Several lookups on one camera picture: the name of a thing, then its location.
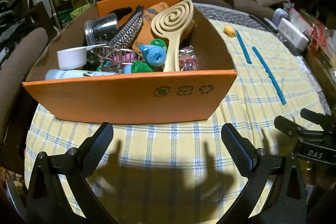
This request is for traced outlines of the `blue flexible curler rod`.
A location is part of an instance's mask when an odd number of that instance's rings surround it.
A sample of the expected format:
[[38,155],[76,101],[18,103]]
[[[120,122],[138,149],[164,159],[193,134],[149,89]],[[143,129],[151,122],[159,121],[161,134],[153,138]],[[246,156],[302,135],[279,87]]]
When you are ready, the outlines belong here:
[[242,51],[243,51],[243,55],[244,55],[244,57],[245,57],[246,62],[247,62],[248,64],[252,64],[251,58],[250,58],[250,56],[249,56],[249,53],[248,53],[248,51],[247,51],[247,49],[246,49],[246,46],[245,46],[243,40],[242,40],[242,37],[240,36],[238,30],[235,30],[235,32],[236,32],[236,37],[237,37],[237,39],[238,39],[238,41],[239,41],[240,47],[241,47],[241,49],[242,49]]

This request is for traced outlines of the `white spray bottle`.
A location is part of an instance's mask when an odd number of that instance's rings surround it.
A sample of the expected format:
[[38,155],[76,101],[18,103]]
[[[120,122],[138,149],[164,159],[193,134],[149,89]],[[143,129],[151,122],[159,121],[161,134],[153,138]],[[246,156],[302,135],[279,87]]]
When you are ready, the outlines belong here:
[[84,70],[61,70],[51,69],[46,73],[45,80],[61,80],[61,79],[74,79],[83,77],[96,77],[96,76],[112,76],[116,75],[115,72],[102,72],[102,71],[84,71]]

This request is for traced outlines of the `white bottle cap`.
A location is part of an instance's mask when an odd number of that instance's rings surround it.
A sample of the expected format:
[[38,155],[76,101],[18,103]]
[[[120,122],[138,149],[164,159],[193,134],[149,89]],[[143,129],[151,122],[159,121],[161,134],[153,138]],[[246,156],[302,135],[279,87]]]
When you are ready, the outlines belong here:
[[61,70],[78,69],[87,63],[88,51],[102,46],[106,46],[106,44],[74,47],[57,51],[58,66]]

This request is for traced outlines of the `yellow hair roller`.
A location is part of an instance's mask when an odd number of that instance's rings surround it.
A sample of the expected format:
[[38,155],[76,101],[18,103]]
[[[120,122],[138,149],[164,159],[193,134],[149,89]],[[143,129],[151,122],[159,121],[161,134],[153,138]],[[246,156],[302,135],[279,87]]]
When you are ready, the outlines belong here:
[[229,36],[229,37],[231,37],[231,38],[233,38],[233,37],[236,36],[236,31],[235,31],[235,29],[232,28],[231,26],[224,26],[224,28],[223,28],[223,32],[224,32],[227,36]]

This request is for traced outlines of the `bag of colourful hair ties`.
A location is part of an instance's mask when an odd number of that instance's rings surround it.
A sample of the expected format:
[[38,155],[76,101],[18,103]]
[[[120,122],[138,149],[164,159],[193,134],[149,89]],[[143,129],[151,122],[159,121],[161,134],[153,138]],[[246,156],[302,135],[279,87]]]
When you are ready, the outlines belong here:
[[198,61],[193,46],[187,46],[179,50],[180,71],[197,71]]

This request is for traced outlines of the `green hair roller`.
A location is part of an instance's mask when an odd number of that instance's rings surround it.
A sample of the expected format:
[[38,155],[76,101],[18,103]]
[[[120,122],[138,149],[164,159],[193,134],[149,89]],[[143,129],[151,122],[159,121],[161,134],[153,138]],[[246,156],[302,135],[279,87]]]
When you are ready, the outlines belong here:
[[148,73],[148,72],[154,72],[154,69],[147,63],[144,63],[142,61],[135,61],[131,65],[131,73]]

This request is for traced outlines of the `pink hair roller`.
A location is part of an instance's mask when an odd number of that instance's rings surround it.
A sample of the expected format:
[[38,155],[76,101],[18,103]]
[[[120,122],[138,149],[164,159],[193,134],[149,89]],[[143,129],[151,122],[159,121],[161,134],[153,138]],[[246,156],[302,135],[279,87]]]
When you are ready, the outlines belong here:
[[133,63],[142,61],[142,56],[138,52],[115,52],[112,54],[112,59],[118,63]]

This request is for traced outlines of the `black patterned headband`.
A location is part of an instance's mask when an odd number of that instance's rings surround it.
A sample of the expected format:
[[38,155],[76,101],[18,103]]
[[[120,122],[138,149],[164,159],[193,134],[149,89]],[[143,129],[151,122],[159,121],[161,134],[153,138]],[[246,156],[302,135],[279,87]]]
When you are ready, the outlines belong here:
[[142,26],[143,6],[137,6],[135,12],[106,45],[117,49],[130,48],[137,38]]

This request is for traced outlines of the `blue hair roller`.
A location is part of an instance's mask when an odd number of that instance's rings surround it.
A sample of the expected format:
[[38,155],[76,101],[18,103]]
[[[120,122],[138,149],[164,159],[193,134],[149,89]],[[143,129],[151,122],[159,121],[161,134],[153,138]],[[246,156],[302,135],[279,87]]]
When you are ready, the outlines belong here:
[[152,67],[160,67],[166,61],[166,51],[159,46],[141,45],[139,50],[143,59]]

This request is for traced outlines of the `orange patterned cloth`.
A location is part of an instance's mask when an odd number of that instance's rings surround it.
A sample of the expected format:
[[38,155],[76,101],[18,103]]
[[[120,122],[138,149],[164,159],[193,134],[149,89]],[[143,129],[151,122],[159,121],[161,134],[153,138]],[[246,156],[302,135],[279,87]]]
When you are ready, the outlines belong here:
[[156,17],[157,14],[167,9],[169,6],[165,2],[159,2],[150,8],[143,11],[143,25],[136,37],[132,49],[139,52],[139,46],[148,45],[155,36],[151,32],[151,21]]

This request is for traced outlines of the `cream spiral hairbrush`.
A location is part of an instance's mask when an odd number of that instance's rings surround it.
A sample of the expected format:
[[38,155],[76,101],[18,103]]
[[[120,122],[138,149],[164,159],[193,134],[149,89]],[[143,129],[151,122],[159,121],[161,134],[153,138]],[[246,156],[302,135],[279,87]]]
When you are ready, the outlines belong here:
[[151,31],[157,37],[166,39],[167,46],[164,72],[177,72],[179,69],[179,45],[184,31],[193,20],[194,4],[183,0],[157,14],[151,21]]

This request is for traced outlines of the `yellow plaid cloth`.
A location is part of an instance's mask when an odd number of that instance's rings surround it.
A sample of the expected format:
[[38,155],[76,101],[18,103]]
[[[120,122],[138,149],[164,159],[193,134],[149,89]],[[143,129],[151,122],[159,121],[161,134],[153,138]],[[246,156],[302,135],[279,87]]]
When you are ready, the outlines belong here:
[[[208,21],[224,40],[237,77],[206,120],[112,124],[113,139],[87,182],[118,223],[217,222],[247,182],[222,142],[222,126],[231,123],[269,154],[287,155],[292,151],[291,140],[274,127],[274,119],[281,115],[315,129],[300,111],[324,111],[299,58],[274,34],[234,24],[251,58],[248,64],[238,39],[223,32],[229,23]],[[253,46],[273,73],[286,105],[280,102]],[[30,180],[39,152],[63,154],[78,147],[100,125],[58,119],[38,103],[27,137],[25,180]]]

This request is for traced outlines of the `white tissue box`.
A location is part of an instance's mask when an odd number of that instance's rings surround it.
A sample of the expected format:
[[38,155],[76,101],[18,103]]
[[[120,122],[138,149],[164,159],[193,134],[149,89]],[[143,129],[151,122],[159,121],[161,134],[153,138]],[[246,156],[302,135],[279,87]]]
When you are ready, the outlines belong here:
[[291,43],[295,49],[299,51],[304,51],[306,46],[308,45],[309,39],[300,32],[293,24],[291,24],[285,18],[282,18],[278,27],[278,31],[283,34]]

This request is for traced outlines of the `purple round container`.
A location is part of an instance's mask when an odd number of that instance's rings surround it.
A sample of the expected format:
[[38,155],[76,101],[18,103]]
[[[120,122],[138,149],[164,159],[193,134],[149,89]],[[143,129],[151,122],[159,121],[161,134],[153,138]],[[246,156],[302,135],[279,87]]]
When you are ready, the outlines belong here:
[[274,11],[273,17],[272,17],[272,23],[278,27],[282,19],[287,19],[288,18],[288,13],[283,10],[283,9],[276,9]]

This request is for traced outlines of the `grey pebble pattern cloth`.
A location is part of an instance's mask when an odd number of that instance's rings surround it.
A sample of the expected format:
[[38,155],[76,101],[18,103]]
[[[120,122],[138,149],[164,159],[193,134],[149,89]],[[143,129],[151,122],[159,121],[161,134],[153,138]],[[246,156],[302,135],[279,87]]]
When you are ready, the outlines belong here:
[[[249,17],[249,14],[220,6],[196,3],[196,7],[203,13],[207,19],[219,20],[221,22],[233,23],[243,27],[249,27],[256,30],[267,31],[264,27]],[[285,39],[281,33],[274,34],[280,40]]]

